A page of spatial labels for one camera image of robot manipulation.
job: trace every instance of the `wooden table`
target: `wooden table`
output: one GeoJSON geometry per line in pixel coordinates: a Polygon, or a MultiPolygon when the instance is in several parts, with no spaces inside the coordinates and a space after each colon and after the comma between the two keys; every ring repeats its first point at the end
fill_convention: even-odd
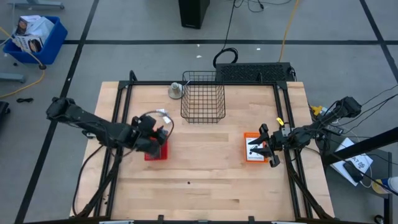
{"type": "MultiPolygon", "coordinates": [[[[95,115],[111,120],[117,82],[104,82],[95,115]]],[[[303,83],[288,83],[295,125],[310,124],[303,83]]],[[[271,86],[225,86],[226,117],[218,124],[188,124],[180,115],[180,100],[167,95],[168,86],[133,86],[128,122],[133,116],[165,108],[175,122],[169,139],[169,158],[147,162],[133,152],[123,159],[116,187],[112,219],[156,220],[294,220],[284,155],[281,164],[245,162],[244,132],[257,132],[266,123],[270,133],[278,129],[271,86]]],[[[280,92],[283,110],[283,95],[280,92]]],[[[121,100],[123,111],[125,93],[121,100]]],[[[88,140],[85,158],[98,147],[88,140]]],[[[309,147],[317,149],[315,143],[309,147]]],[[[76,199],[80,211],[98,187],[103,149],[86,165],[76,199]]],[[[333,214],[320,156],[302,151],[309,191],[330,215],[333,214]]],[[[302,194],[297,188],[302,217],[302,194]]]]}

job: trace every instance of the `wire basket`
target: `wire basket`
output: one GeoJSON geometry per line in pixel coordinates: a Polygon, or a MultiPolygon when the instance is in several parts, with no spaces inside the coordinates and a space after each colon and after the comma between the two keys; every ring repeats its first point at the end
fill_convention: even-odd
{"type": "Polygon", "coordinates": [[[223,77],[216,72],[182,74],[181,117],[189,123],[217,123],[225,117],[223,77]]]}

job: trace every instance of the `white label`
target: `white label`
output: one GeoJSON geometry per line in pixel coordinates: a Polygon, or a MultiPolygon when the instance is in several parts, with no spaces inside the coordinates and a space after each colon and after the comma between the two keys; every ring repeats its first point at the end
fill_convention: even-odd
{"type": "Polygon", "coordinates": [[[255,152],[251,152],[250,149],[261,149],[263,148],[262,143],[255,145],[249,144],[249,142],[255,140],[256,138],[246,138],[246,160],[247,161],[264,161],[264,156],[257,154],[255,152]]]}

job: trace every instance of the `gray floor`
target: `gray floor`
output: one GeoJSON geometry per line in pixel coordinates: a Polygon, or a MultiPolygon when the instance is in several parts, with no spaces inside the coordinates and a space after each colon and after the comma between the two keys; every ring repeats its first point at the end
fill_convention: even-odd
{"type": "MultiPolygon", "coordinates": [[[[366,2],[383,38],[398,40],[395,25],[398,20],[397,1],[366,2]]],[[[17,9],[16,16],[58,16],[69,31],[67,39],[78,40],[92,3],[93,0],[68,0],[64,1],[64,11],[17,9]]],[[[99,0],[87,39],[223,39],[231,4],[227,0],[213,0],[202,29],[193,30],[180,26],[177,0],[99,0]]],[[[280,40],[293,6],[293,1],[282,6],[265,5],[264,12],[252,13],[244,3],[243,7],[235,10],[229,38],[280,40]]],[[[0,26],[7,30],[11,30],[11,14],[6,0],[0,0],[0,26]]],[[[376,36],[357,0],[304,0],[297,9],[288,39],[376,40],[376,36]]],[[[275,62],[280,52],[280,45],[241,44],[233,47],[239,50],[239,62],[275,62]]],[[[40,84],[3,99],[10,103],[12,113],[0,133],[1,223],[12,223],[15,219],[50,124],[45,119],[45,110],[51,98],[59,96],[76,48],[77,45],[64,45],[55,63],[48,66],[46,77],[40,84]],[[34,102],[18,104],[15,101],[26,97],[33,97],[34,102]]],[[[139,80],[179,80],[186,70],[212,70],[213,57],[221,48],[222,45],[215,44],[85,45],[68,96],[84,105],[86,110],[94,111],[103,81],[127,79],[131,69],[139,80]]],[[[389,45],[388,48],[398,60],[398,46],[389,45]]],[[[231,60],[231,55],[223,55],[219,59],[220,62],[231,60]]],[[[313,105],[328,106],[346,95],[364,102],[397,83],[379,45],[286,45],[283,61],[294,66],[298,80],[304,82],[308,100],[313,105]]],[[[19,64],[14,67],[14,62],[11,56],[3,57],[2,54],[0,71],[23,73],[27,75],[27,83],[40,77],[36,66],[19,64]]],[[[21,86],[19,83],[0,83],[0,95],[21,86]]],[[[383,94],[373,104],[393,93],[397,90],[383,94]]],[[[396,127],[397,103],[395,98],[388,102],[354,132],[359,136],[373,136],[396,127]]],[[[69,215],[85,145],[86,139],[79,131],[58,125],[26,221],[52,220],[69,215]]],[[[394,162],[398,161],[396,149],[396,144],[384,149],[394,151],[394,162]]],[[[358,194],[356,188],[332,170],[328,170],[327,178],[338,218],[372,222],[374,215],[382,213],[381,199],[371,194],[358,194]]]]}

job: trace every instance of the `trash can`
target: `trash can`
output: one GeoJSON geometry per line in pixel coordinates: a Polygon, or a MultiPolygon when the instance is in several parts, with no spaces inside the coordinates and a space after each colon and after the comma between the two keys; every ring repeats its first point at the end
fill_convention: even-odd
{"type": "MultiPolygon", "coordinates": [[[[54,27],[45,41],[42,50],[37,53],[32,52],[32,54],[35,55],[44,65],[51,65],[54,63],[68,31],[62,25],[59,17],[46,16],[46,18],[54,23],[54,27]]],[[[12,40],[7,41],[3,51],[12,55],[21,63],[38,63],[32,56],[23,52],[17,45],[15,45],[12,40]]]]}

